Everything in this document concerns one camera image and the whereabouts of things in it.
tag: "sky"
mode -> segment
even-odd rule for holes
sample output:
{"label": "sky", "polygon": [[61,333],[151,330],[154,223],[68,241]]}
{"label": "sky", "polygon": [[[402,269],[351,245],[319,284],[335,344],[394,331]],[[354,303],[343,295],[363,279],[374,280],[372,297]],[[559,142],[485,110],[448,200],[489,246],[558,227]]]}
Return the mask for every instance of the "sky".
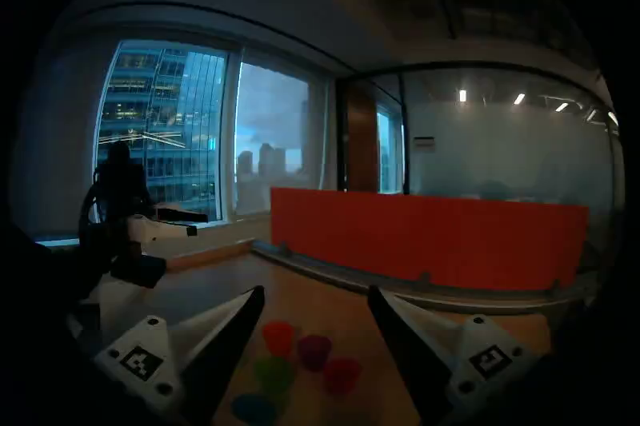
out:
{"label": "sky", "polygon": [[302,165],[309,86],[297,78],[242,63],[236,112],[236,157],[253,153],[258,169],[263,143],[286,149],[286,169]]}

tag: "orange partition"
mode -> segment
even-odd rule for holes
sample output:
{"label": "orange partition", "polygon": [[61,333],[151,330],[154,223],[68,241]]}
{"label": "orange partition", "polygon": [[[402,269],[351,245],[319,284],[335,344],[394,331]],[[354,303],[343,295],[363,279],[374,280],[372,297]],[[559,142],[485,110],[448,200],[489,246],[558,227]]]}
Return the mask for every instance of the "orange partition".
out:
{"label": "orange partition", "polygon": [[462,198],[271,190],[271,238],[292,251],[434,285],[548,289],[575,277],[589,210]]}

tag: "wooden table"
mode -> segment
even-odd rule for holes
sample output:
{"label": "wooden table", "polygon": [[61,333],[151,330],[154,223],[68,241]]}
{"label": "wooden table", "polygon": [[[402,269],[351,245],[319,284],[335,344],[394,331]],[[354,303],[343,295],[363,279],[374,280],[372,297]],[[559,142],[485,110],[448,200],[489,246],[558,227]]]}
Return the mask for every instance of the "wooden table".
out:
{"label": "wooden table", "polygon": [[[328,336],[333,341],[331,357],[353,357],[362,365],[357,388],[342,399],[324,392],[321,373],[297,367],[293,386],[282,402],[286,406],[282,407],[276,424],[419,423],[402,378],[366,305],[366,297],[304,277],[252,254],[209,268],[166,275],[154,290],[135,297],[126,306],[107,336],[121,334],[148,314],[164,317],[169,324],[176,323],[255,285],[265,287],[265,308],[218,407],[214,424],[243,424],[234,418],[231,403],[238,395],[259,392],[254,364],[269,356],[261,330],[272,320],[292,324],[297,337],[311,333]],[[443,314],[455,321],[465,319],[464,315]],[[535,352],[549,351],[549,329],[542,315],[493,319]],[[295,353],[291,360],[297,364]]]}

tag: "red cup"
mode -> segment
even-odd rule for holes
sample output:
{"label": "red cup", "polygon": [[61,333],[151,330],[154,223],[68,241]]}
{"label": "red cup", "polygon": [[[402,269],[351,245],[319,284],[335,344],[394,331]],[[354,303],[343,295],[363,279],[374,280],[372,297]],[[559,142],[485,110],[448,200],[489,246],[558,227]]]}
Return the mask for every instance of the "red cup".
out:
{"label": "red cup", "polygon": [[293,348],[294,328],[285,321],[271,321],[262,328],[262,337],[272,355],[286,358]]}
{"label": "red cup", "polygon": [[345,396],[354,390],[362,366],[351,358],[335,358],[327,361],[324,370],[324,386],[331,396]]}
{"label": "red cup", "polygon": [[331,352],[331,340],[326,336],[310,334],[298,341],[298,356],[302,366],[312,372],[322,371]]}

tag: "glass building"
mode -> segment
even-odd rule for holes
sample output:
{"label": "glass building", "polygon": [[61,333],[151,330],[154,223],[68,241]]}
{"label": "glass building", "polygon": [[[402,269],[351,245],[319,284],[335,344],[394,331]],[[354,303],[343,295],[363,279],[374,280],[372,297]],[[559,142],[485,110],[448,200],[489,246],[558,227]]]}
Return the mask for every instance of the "glass building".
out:
{"label": "glass building", "polygon": [[221,219],[218,151],[226,52],[123,42],[106,82],[98,163],[126,141],[155,202]]}

